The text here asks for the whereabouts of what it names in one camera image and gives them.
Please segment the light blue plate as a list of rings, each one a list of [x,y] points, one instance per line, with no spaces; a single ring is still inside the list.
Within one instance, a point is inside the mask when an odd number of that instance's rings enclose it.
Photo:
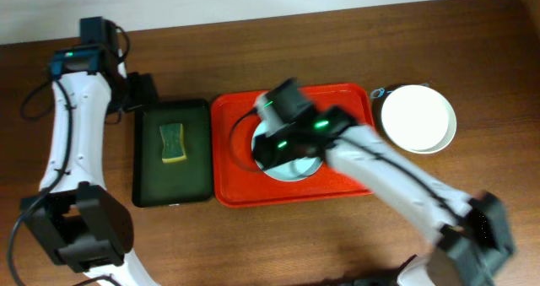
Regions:
[[[266,121],[261,121],[256,126],[251,138],[251,151],[254,151],[256,138],[258,136],[268,136],[267,128],[268,126]],[[291,141],[281,139],[277,143],[277,147],[275,148],[276,150],[273,151],[290,151],[289,147],[292,147]],[[265,175],[281,182],[296,182],[305,180],[313,176],[322,166],[322,160],[317,157],[294,158],[291,160],[287,159],[285,161],[279,160],[279,165],[275,165],[272,168],[266,168],[262,162],[255,159],[254,156],[252,156],[252,158],[259,170],[263,171]]]

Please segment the green yellow sponge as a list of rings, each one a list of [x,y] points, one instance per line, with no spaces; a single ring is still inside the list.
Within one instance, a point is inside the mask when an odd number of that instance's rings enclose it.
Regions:
[[[163,149],[161,159],[164,164],[172,164],[186,159],[184,127],[181,123],[170,123],[159,127]]]

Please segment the red plastic tray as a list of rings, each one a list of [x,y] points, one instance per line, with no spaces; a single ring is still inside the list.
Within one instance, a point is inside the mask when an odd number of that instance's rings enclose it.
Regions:
[[[303,87],[319,110],[342,107],[358,122],[374,124],[368,93],[357,84],[325,84]],[[322,165],[301,181],[278,181],[263,172],[241,169],[230,155],[229,134],[235,122],[254,105],[261,90],[223,94],[211,105],[214,191],[230,208],[247,208],[288,202],[369,195],[358,182]]]

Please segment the white cream plate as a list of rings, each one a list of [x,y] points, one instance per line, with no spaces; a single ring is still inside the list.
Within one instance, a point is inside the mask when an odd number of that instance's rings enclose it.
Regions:
[[[434,154],[456,135],[456,113],[438,91],[423,85],[404,85],[384,100],[381,125],[399,148],[415,154]]]

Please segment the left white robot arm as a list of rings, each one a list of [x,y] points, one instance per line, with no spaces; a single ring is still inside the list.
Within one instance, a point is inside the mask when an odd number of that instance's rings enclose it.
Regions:
[[[149,74],[129,73],[125,31],[109,19],[81,19],[80,42],[54,53],[48,66],[54,126],[37,195],[20,203],[26,225],[51,261],[102,285],[152,285],[138,259],[132,218],[107,190],[105,120],[157,102]]]

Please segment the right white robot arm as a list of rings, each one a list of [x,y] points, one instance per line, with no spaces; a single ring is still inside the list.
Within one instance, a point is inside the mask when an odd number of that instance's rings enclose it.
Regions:
[[[413,255],[355,285],[492,285],[516,252],[505,206],[494,194],[473,197],[439,181],[343,108],[317,109],[295,79],[260,94],[254,111],[267,125],[251,151],[262,170],[318,158],[366,186],[432,244],[427,256]]]

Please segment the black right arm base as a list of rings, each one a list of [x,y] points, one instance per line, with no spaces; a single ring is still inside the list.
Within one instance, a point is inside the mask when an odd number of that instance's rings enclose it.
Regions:
[[[398,286],[395,275],[370,275],[336,283],[336,286]]]

